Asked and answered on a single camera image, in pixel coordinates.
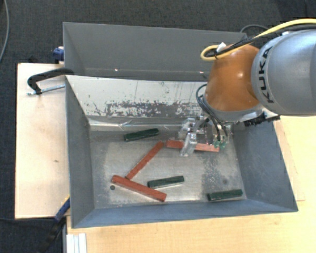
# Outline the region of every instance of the dark green bar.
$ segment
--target dark green bar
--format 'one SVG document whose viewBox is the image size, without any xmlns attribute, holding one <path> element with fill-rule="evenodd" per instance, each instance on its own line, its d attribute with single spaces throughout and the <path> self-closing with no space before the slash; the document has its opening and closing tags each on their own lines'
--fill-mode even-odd
<svg viewBox="0 0 316 253">
<path fill-rule="evenodd" d="M 169 187 L 174 186 L 176 184 L 183 183 L 184 177 L 183 176 L 175 176 L 170 178 L 158 179 L 147 182 L 147 186 L 149 188 L 162 188 L 162 187 Z"/>
<path fill-rule="evenodd" d="M 242 194 L 243 193 L 242 193 L 241 189 L 234 189 L 234 190 L 220 191 L 220 192 L 207 194 L 207 197 L 208 197 L 209 201 L 215 201 L 215 200 L 223 200 L 223 199 L 241 197 Z"/>
<path fill-rule="evenodd" d="M 140 139 L 145 139 L 159 134 L 158 129 L 148 129 L 138 132 L 132 132 L 124 135 L 124 141 L 136 141 Z"/>
</svg>

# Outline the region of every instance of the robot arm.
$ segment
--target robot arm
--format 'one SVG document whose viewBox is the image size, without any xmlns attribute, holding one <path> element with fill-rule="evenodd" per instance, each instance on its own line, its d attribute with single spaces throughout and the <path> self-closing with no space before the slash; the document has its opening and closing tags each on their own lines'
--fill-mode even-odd
<svg viewBox="0 0 316 253">
<path fill-rule="evenodd" d="M 316 115 L 316 20 L 280 27 L 296 23 L 308 25 L 291 27 L 260 50 L 248 44 L 250 38 L 224 52 L 215 46 L 204 50 L 202 58 L 213 60 L 213 66 L 202 102 L 217 122 L 250 121 L 264 108 L 273 115 Z M 280 32 L 277 28 L 270 33 Z"/>
</svg>

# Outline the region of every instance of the gray floor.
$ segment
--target gray floor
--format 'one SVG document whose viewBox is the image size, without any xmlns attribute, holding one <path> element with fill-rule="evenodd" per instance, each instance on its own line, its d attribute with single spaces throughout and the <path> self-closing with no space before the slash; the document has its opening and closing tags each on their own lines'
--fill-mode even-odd
<svg viewBox="0 0 316 253">
<path fill-rule="evenodd" d="M 11 31 L 0 65 L 0 252 L 35 252 L 52 222 L 14 219 L 15 69 L 19 62 L 53 63 L 62 22 L 87 22 L 237 32 L 316 17 L 316 0 L 7 0 Z M 6 30 L 0 0 L 0 50 Z M 58 240 L 49 252 L 61 252 Z"/>
</svg>

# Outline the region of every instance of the red wooden block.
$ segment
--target red wooden block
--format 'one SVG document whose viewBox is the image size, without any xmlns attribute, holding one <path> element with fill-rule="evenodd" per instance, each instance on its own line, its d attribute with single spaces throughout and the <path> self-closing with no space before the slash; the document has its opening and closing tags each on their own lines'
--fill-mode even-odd
<svg viewBox="0 0 316 253">
<path fill-rule="evenodd" d="M 164 143 L 159 141 L 125 177 L 131 180 L 163 147 Z"/>
<path fill-rule="evenodd" d="M 166 141 L 166 147 L 168 148 L 177 148 L 182 149 L 184 146 L 183 141 L 176 141 L 176 140 L 168 140 Z M 195 146 L 196 151 L 205 151 L 205 152 L 219 152 L 219 147 L 215 148 L 213 145 L 208 145 L 204 143 L 198 143 Z"/>
<path fill-rule="evenodd" d="M 137 193 L 143 194 L 145 196 L 148 196 L 152 199 L 164 202 L 166 199 L 166 194 L 163 192 L 160 192 L 158 190 L 143 186 L 140 183 L 136 183 L 133 181 L 130 181 L 126 178 L 120 177 L 118 175 L 112 176 L 111 183 L 114 183 L 118 186 L 121 186 L 123 188 L 130 189 L 132 191 L 135 191 Z"/>
</svg>

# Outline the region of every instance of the wooden table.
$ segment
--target wooden table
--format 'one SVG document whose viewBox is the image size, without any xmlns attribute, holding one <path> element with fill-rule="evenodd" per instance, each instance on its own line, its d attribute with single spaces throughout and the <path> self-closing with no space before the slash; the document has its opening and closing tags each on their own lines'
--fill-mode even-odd
<svg viewBox="0 0 316 253">
<path fill-rule="evenodd" d="M 30 75 L 59 65 L 19 64 L 15 217 L 51 217 L 69 192 L 64 90 L 28 97 Z M 43 87 L 63 81 L 48 80 Z M 275 122 L 299 212 L 72 229 L 94 252 L 316 252 L 316 117 Z"/>
</svg>

